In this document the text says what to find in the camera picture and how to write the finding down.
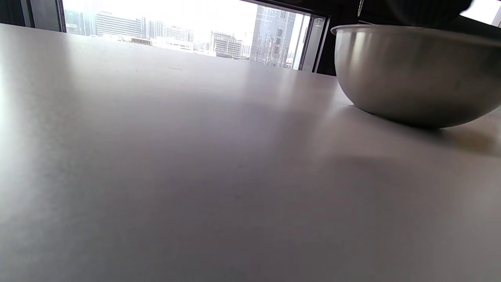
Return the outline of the person's right hand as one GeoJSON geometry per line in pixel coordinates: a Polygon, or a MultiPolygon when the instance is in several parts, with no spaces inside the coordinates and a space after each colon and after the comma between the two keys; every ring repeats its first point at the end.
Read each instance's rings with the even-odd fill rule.
{"type": "Polygon", "coordinates": [[[392,14],[405,25],[438,27],[455,20],[472,0],[386,0],[392,14]]]}

